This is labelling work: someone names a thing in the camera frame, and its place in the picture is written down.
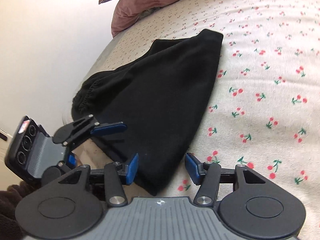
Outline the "cherry print bed sheet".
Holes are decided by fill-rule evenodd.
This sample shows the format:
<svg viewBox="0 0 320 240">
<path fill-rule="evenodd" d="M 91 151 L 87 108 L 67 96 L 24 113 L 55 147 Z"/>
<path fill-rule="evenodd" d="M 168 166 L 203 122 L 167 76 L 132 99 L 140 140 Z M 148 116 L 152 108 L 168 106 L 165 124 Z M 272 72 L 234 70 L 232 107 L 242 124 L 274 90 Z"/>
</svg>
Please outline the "cherry print bed sheet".
<svg viewBox="0 0 320 240">
<path fill-rule="evenodd" d="M 113 70 L 157 38 L 223 34 L 216 83 L 189 151 L 245 164 L 298 197 L 300 233 L 319 239 L 319 0 L 180 0 L 132 26 L 104 61 Z"/>
</svg>

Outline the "brown fuzzy left sleeve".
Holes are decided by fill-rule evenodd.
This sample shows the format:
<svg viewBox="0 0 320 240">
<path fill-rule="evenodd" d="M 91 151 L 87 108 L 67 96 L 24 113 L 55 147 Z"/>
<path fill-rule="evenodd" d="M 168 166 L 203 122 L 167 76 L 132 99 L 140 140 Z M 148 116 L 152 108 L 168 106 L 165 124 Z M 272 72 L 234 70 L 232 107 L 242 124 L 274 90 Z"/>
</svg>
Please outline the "brown fuzzy left sleeve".
<svg viewBox="0 0 320 240">
<path fill-rule="evenodd" d="M 0 235 L 1 239 L 22 239 L 24 233 L 18 225 L 15 218 L 15 209 L 17 204 L 27 195 L 35 191 L 35 187 L 27 184 L 25 181 L 19 185 L 10 185 L 7 190 L 1 190 L 0 202 Z"/>
</svg>

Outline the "grey mattress cover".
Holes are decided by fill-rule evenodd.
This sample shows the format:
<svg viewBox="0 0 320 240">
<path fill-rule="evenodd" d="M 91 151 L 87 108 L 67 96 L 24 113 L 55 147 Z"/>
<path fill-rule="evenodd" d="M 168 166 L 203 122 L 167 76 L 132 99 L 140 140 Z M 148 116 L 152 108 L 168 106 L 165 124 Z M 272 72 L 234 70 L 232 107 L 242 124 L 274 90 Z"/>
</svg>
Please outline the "grey mattress cover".
<svg viewBox="0 0 320 240">
<path fill-rule="evenodd" d="M 117 34 L 105 47 L 105 49 L 101 52 L 91 69 L 86 74 L 85 78 L 89 78 L 99 70 L 102 70 L 102 66 L 109 57 L 109 55 L 112 53 L 118 42 L 121 40 L 123 35 L 126 33 L 126 31 L 122 31 L 121 33 Z"/>
</svg>

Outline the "black pants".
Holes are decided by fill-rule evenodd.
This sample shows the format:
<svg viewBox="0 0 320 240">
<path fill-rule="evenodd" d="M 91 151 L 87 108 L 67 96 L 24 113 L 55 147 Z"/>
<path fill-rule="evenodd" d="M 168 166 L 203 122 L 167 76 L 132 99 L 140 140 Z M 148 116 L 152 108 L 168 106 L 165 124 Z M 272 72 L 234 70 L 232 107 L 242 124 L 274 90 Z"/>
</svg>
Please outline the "black pants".
<svg viewBox="0 0 320 240">
<path fill-rule="evenodd" d="M 139 155 L 135 183 L 151 195 L 171 181 L 207 109 L 223 35 L 204 29 L 179 40 L 155 40 L 140 58 L 89 77 L 73 99 L 74 120 L 122 121 L 127 130 L 94 143 L 114 161 Z"/>
</svg>

